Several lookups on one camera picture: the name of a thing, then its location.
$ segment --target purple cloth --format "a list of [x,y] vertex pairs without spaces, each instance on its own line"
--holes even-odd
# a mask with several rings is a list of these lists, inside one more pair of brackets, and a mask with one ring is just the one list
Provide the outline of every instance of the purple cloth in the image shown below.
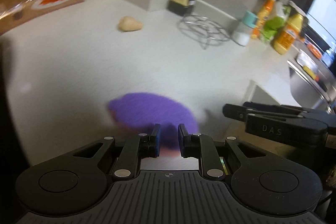
[[178,149],[177,127],[183,123],[189,134],[198,132],[191,111],[167,97],[152,93],[128,93],[108,104],[114,119],[128,128],[150,134],[156,123],[161,124],[161,145]]

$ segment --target wire rack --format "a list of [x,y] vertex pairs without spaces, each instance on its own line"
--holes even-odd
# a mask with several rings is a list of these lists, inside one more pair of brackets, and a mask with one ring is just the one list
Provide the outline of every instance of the wire rack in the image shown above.
[[204,50],[209,46],[221,46],[231,40],[221,25],[207,17],[187,15],[178,23],[178,28],[183,34],[197,41]]

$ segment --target white countertop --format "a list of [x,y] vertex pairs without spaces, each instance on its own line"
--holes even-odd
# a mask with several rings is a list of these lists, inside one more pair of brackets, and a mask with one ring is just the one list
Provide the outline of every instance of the white countertop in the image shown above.
[[[142,21],[143,29],[119,32],[125,15]],[[114,134],[106,104],[129,92],[181,102],[215,139],[228,125],[222,106],[241,104],[253,83],[279,103],[297,105],[286,55],[259,41],[203,50],[178,30],[179,20],[123,0],[87,0],[3,35],[8,99],[30,162]]]

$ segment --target yellow bottle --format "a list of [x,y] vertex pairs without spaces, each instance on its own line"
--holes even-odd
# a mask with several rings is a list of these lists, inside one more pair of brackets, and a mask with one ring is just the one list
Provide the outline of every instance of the yellow bottle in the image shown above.
[[303,23],[303,16],[299,13],[291,16],[288,19],[287,25],[284,27],[279,37],[274,41],[274,49],[280,53],[285,54],[289,47],[293,44],[296,37],[299,35]]
[[261,29],[263,28],[269,14],[271,13],[275,0],[266,0],[264,5],[261,7],[259,13],[257,13],[257,22],[255,23],[255,28],[252,31],[251,38],[256,39]]

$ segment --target kitchen sink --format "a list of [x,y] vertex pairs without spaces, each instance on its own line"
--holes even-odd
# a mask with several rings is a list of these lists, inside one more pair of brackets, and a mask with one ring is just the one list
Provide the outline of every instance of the kitchen sink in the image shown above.
[[332,101],[329,91],[334,88],[330,85],[327,92],[325,92],[312,78],[310,78],[298,64],[287,61],[290,76],[291,93],[295,101],[305,108],[313,108],[325,110],[329,113],[334,113]]

